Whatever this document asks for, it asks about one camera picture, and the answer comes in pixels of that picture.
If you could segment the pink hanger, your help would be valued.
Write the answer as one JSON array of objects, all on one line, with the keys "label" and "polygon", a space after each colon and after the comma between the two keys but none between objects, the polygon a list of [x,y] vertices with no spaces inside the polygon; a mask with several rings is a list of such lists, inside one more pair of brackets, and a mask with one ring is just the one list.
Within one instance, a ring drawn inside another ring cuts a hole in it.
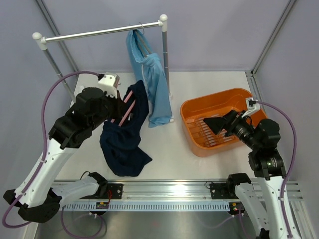
[{"label": "pink hanger", "polygon": [[125,122],[125,120],[129,117],[136,101],[133,100],[131,104],[128,104],[129,99],[132,97],[133,91],[130,90],[128,94],[123,98],[123,102],[125,103],[125,107],[122,113],[122,116],[120,119],[117,119],[118,121],[118,126],[122,126],[122,124]]}]

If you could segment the light blue shorts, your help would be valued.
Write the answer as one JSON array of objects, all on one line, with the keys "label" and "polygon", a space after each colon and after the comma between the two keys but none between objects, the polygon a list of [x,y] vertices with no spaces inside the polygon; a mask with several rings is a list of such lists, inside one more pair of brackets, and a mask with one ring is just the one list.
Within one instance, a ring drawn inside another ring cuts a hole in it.
[{"label": "light blue shorts", "polygon": [[172,118],[172,110],[161,59],[153,51],[146,38],[145,41],[152,51],[148,57],[143,57],[137,48],[133,30],[129,31],[126,37],[127,51],[135,79],[143,81],[151,105],[149,127],[153,128],[168,124]]}]

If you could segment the grey hanger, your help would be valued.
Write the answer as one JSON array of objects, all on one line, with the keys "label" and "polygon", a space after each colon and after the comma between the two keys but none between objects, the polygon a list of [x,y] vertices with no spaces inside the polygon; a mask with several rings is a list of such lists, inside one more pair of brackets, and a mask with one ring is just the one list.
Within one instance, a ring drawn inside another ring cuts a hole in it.
[{"label": "grey hanger", "polygon": [[143,57],[148,57],[150,54],[152,54],[151,49],[149,48],[148,44],[145,41],[144,33],[145,29],[141,22],[139,24],[142,26],[143,32],[140,33],[139,30],[135,29],[133,30],[133,37],[135,39],[135,43],[137,45],[137,48],[140,50]]}]

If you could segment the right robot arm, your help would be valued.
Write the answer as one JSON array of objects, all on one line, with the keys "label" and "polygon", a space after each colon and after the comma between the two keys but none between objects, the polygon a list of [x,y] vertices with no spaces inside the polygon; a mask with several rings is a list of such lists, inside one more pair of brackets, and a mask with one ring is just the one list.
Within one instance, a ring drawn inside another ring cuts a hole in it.
[{"label": "right robot arm", "polygon": [[264,203],[255,194],[251,180],[245,173],[230,174],[226,193],[241,201],[255,230],[257,239],[299,239],[290,209],[285,179],[284,162],[277,150],[281,138],[279,125],[262,119],[257,126],[248,122],[244,111],[231,110],[224,116],[205,118],[204,123],[218,135],[235,136],[251,149],[249,165],[262,190]]}]

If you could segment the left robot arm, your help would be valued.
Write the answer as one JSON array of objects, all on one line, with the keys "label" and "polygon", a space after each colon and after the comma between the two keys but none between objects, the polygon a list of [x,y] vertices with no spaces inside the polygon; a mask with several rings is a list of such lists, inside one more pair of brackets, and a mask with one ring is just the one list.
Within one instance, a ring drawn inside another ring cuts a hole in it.
[{"label": "left robot arm", "polygon": [[23,220],[45,223],[73,201],[88,196],[100,199],[108,194],[108,181],[97,172],[63,187],[53,188],[52,183],[92,132],[107,119],[119,119],[124,106],[119,91],[111,96],[88,87],[76,96],[76,102],[55,121],[43,153],[27,178],[3,195],[12,207],[18,207]]}]

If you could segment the navy blue shorts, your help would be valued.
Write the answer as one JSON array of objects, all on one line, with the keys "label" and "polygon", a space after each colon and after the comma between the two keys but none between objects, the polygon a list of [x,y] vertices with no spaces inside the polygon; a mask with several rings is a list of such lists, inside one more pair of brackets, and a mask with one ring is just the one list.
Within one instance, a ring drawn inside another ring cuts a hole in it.
[{"label": "navy blue shorts", "polygon": [[129,117],[122,126],[118,126],[117,120],[105,121],[100,136],[100,147],[106,163],[112,172],[120,177],[137,177],[144,166],[152,161],[152,158],[139,148],[140,130],[149,114],[146,90],[141,80],[130,85],[125,96],[130,90],[133,95],[128,104],[133,100],[136,103]]}]

